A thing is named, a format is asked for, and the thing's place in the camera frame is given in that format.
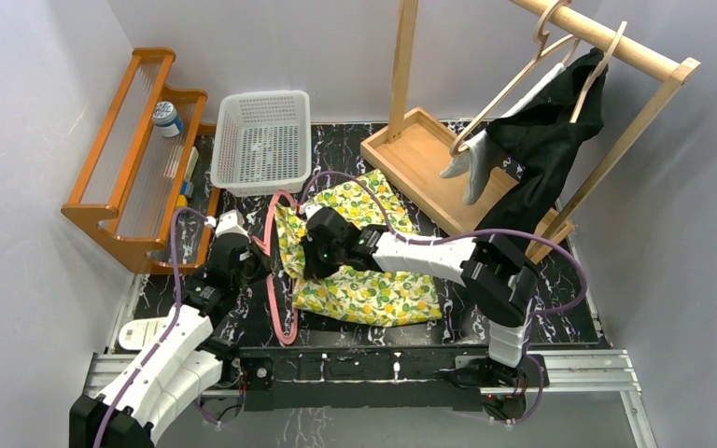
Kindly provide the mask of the beige wooden hanger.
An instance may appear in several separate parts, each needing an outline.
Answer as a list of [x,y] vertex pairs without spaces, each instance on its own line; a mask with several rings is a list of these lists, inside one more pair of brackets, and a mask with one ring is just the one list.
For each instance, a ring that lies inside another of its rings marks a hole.
[[573,108],[572,114],[570,116],[569,122],[571,124],[576,123],[581,115],[581,111],[583,108],[583,104],[585,102],[586,96],[597,80],[597,78],[604,72],[604,70],[607,68],[614,52],[616,51],[616,48],[618,47],[619,43],[622,40],[622,37],[624,36],[626,27],[628,25],[628,21],[622,21],[617,29],[617,31],[614,34],[614,37],[612,39],[612,42],[610,43],[607,50],[604,52],[604,55],[600,62],[596,65],[594,70],[589,74],[589,76],[586,78],[579,95],[576,100],[576,104]]

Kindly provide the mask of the pink hanger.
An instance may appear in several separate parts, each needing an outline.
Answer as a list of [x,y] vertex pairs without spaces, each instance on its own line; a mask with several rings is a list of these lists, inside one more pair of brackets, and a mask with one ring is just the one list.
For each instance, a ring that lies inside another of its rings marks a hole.
[[[298,210],[298,203],[288,191],[278,189],[272,196],[265,216],[263,236],[261,238],[253,238],[260,251],[267,257],[270,257],[272,255],[275,212],[276,205],[278,204],[280,199],[285,199],[295,211]],[[265,285],[274,334],[280,345],[290,346],[294,344],[298,335],[298,310],[296,309],[295,305],[291,306],[291,322],[289,328],[286,329],[282,323],[282,319],[279,313],[281,300],[278,298],[276,290],[276,287],[280,285],[279,278],[273,272],[270,272],[266,276]]]

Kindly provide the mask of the white cloth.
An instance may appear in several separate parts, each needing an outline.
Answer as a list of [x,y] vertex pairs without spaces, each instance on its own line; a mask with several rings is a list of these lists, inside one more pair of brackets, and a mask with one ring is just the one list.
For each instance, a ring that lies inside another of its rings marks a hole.
[[[553,68],[543,75],[542,78],[506,113],[501,115],[499,119],[509,118],[523,109],[550,81],[563,73],[565,69],[565,65],[556,63]],[[491,170],[499,162],[499,159],[504,159],[505,156],[495,144],[490,142],[487,129],[483,129],[475,134],[466,144],[469,149],[459,154],[456,158],[453,158],[441,171],[440,176],[441,178],[454,178],[468,174],[469,180],[464,190],[462,202],[466,205],[473,205],[483,195]]]

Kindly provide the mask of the black skirt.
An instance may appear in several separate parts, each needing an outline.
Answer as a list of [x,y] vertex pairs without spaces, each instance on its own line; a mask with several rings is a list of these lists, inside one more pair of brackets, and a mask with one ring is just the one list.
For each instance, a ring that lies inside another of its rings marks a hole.
[[550,81],[523,109],[485,127],[489,140],[524,167],[517,185],[491,207],[482,229],[532,233],[565,186],[581,144],[604,126],[602,91],[608,70],[589,90],[576,123],[569,122],[579,92],[604,52],[591,49]]

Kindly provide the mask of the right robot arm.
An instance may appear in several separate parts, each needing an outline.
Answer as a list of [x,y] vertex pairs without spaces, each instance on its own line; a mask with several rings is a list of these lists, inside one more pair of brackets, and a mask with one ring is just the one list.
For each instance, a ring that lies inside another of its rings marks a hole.
[[304,214],[305,279],[326,279],[348,266],[359,272],[417,273],[457,283],[490,321],[490,378],[511,386],[524,376],[537,275],[507,231],[456,240],[397,236],[379,224],[359,228],[330,207],[307,205]]

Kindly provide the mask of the yellow green patterned cloth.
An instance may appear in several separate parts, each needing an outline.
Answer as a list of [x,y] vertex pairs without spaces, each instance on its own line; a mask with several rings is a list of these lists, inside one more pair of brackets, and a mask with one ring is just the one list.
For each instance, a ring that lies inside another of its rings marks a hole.
[[323,216],[314,224],[301,206],[274,208],[279,255],[294,282],[296,308],[344,322],[380,327],[423,323],[443,316],[434,280],[373,258],[374,242],[389,228],[415,227],[378,170],[325,189],[310,200]]

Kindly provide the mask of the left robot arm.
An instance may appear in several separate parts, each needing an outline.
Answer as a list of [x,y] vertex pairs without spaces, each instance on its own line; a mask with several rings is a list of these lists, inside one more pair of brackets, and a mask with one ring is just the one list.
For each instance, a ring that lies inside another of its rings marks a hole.
[[153,447],[209,387],[230,388],[242,373],[214,329],[247,287],[270,272],[267,256],[244,231],[217,236],[210,256],[191,273],[156,335],[95,396],[82,395],[69,413],[71,447]]

